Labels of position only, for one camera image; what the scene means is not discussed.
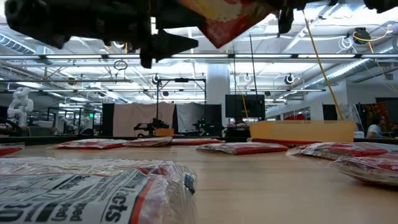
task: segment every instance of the white robot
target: white robot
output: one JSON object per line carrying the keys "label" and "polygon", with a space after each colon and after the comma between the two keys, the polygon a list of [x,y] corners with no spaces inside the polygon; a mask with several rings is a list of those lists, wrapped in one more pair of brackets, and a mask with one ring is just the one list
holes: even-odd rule
{"label": "white robot", "polygon": [[65,122],[66,126],[70,127],[73,130],[73,132],[77,130],[78,127],[74,125],[72,121],[67,120],[66,117],[62,117],[61,120]]}
{"label": "white robot", "polygon": [[18,116],[18,125],[20,127],[26,126],[27,113],[33,111],[33,101],[28,98],[29,93],[30,88],[19,87],[14,92],[14,99],[7,110],[8,118],[16,118]]}

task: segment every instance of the person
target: person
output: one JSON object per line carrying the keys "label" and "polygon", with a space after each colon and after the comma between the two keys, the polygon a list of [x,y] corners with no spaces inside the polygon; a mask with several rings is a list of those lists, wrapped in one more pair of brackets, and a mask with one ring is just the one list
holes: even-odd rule
{"label": "person", "polygon": [[381,131],[381,127],[385,124],[384,117],[375,114],[372,117],[372,125],[368,128],[368,133],[366,138],[383,138],[383,132]]}

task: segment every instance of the desk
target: desk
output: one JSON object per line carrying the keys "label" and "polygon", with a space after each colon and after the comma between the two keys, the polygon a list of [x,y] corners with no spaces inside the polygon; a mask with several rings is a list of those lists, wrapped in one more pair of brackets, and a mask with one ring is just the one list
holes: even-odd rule
{"label": "desk", "polygon": [[119,148],[105,151],[27,146],[12,157],[57,159],[162,159],[198,175],[198,223],[395,224],[398,190],[371,187],[314,157],[283,152],[230,156],[193,147]]}

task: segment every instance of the yellow cable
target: yellow cable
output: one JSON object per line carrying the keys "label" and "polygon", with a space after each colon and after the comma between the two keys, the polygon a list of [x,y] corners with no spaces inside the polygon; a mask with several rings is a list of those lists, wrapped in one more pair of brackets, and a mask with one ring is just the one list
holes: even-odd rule
{"label": "yellow cable", "polygon": [[236,73],[235,73],[235,71],[234,71],[234,81],[235,81],[236,87],[238,88],[238,90],[241,92],[241,95],[242,95],[243,107],[244,107],[244,112],[246,113],[246,118],[249,118],[249,114],[248,114],[248,110],[246,109],[246,102],[244,100],[243,92],[241,91],[241,89],[239,88],[238,84],[236,83]]}
{"label": "yellow cable", "polygon": [[376,39],[366,40],[366,39],[362,39],[362,38],[356,37],[355,34],[357,34],[358,32],[354,32],[353,37],[354,37],[355,39],[357,39],[357,40],[360,40],[360,41],[366,41],[366,42],[377,41],[377,40],[381,40],[381,39],[385,38],[385,37],[387,36],[387,34],[388,34],[388,30],[389,30],[389,29],[390,29],[390,26],[387,26],[387,31],[386,31],[386,33],[385,33],[382,37],[379,37],[379,38],[376,38]]}
{"label": "yellow cable", "polygon": [[341,120],[344,121],[345,119],[344,119],[344,116],[343,116],[343,112],[341,112],[340,105],[339,105],[338,102],[337,102],[335,93],[334,93],[333,90],[331,89],[330,82],[329,82],[329,80],[328,80],[328,77],[326,76],[325,70],[323,69],[323,66],[322,66],[322,63],[321,63],[321,59],[320,59],[319,54],[318,54],[317,46],[315,45],[315,41],[314,41],[313,36],[312,36],[312,33],[311,33],[310,24],[308,23],[308,20],[307,20],[307,18],[305,17],[304,10],[303,10],[303,15],[304,15],[304,20],[305,20],[305,25],[307,26],[307,29],[308,29],[308,34],[309,34],[310,37],[311,37],[311,43],[312,43],[313,50],[315,51],[315,55],[317,55],[317,60],[318,60],[319,67],[321,68],[322,75],[323,75],[323,77],[324,77],[324,79],[325,79],[326,84],[328,85],[328,88],[329,88],[329,90],[330,90],[331,96],[333,97],[333,101],[335,102],[337,112],[338,112],[338,114],[340,115]]}

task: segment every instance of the hanging wire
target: hanging wire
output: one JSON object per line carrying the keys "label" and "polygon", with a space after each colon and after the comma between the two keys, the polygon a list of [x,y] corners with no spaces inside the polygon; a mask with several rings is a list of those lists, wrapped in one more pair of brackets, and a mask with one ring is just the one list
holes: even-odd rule
{"label": "hanging wire", "polygon": [[249,34],[249,38],[250,38],[251,63],[252,63],[252,65],[253,65],[254,89],[255,89],[255,91],[256,91],[256,102],[259,104],[259,106],[260,106],[260,111],[261,111],[261,102],[259,102],[259,94],[258,94],[258,92],[257,92],[256,70],[254,69],[253,43],[252,43],[251,34]]}

